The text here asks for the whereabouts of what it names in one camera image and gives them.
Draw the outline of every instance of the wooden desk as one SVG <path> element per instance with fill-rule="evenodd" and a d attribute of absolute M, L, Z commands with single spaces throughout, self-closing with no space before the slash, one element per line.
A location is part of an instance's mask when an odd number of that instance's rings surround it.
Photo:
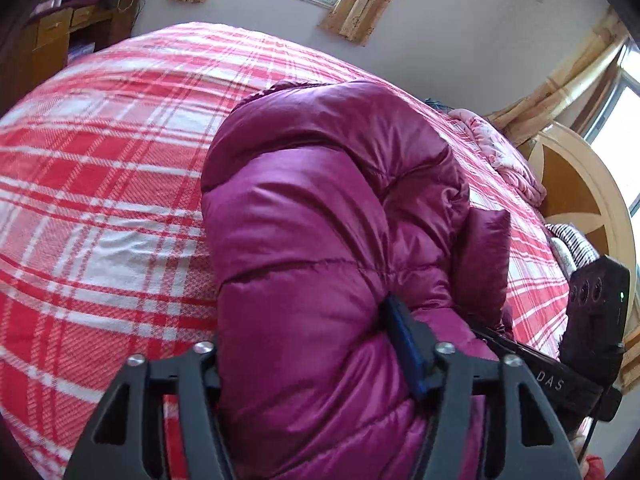
<path fill-rule="evenodd" d="M 0 61 L 0 116 L 66 66 L 69 44 L 95 43 L 97 52 L 130 38 L 139 4 L 66 8 L 29 22 Z"/>

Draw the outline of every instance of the striped pillow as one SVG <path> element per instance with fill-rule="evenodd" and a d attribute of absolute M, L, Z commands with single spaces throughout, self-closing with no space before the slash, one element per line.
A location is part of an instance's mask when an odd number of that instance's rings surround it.
<path fill-rule="evenodd" d="M 546 228 L 564 242 L 578 269 L 594 262 L 600 257 L 598 251 L 596 251 L 587 238 L 573 225 L 547 224 Z"/>

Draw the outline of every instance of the pillow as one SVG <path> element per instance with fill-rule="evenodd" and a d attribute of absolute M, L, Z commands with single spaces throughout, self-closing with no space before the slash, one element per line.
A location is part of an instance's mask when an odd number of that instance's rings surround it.
<path fill-rule="evenodd" d="M 574 258 L 571 256 L 571 251 L 560 238 L 555 237 L 549 240 L 549 247 L 551 247 L 551 252 L 556 262 L 558 262 L 560 270 L 562 270 L 566 280 L 569 281 L 574 270 L 577 269 Z"/>
<path fill-rule="evenodd" d="M 458 313 L 498 332 L 504 331 L 510 245 L 510 213 L 472 207 L 452 252 L 450 281 Z"/>
<path fill-rule="evenodd" d="M 564 242 L 578 269 L 596 261 L 600 257 L 598 251 L 574 225 L 547 224 L 545 227 Z"/>
<path fill-rule="evenodd" d="M 511 184 L 525 202 L 540 207 L 546 197 L 546 189 L 539 183 L 522 154 L 504 135 L 469 110 L 452 110 L 449 116 L 463 123 L 465 130 L 502 179 Z"/>

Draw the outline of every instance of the pink blanket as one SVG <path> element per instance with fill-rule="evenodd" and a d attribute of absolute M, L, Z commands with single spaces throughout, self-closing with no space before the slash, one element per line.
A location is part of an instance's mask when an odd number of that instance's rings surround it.
<path fill-rule="evenodd" d="M 491 167 L 504 181 L 511 184 L 525 202 L 533 207 L 540 207 L 545 199 L 546 189 L 538 182 L 520 152 L 479 115 L 460 108 L 450 111 L 449 116 L 463 123 Z"/>

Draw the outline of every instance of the red plaid bedsheet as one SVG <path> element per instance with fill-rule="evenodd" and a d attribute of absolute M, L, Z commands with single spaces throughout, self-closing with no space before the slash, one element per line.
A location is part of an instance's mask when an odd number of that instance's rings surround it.
<path fill-rule="evenodd" d="M 216 329 L 198 178 L 220 123 L 281 79 L 354 78 L 426 117 L 452 145 L 474 205 L 511 211 L 516 335 L 557 354 L 566 281 L 535 212 L 462 128 L 320 52 L 177 25 L 76 62 L 0 121 L 0 410 L 44 478 L 62 477 L 127 355 L 168 357 Z M 175 406 L 166 411 L 173 432 Z"/>

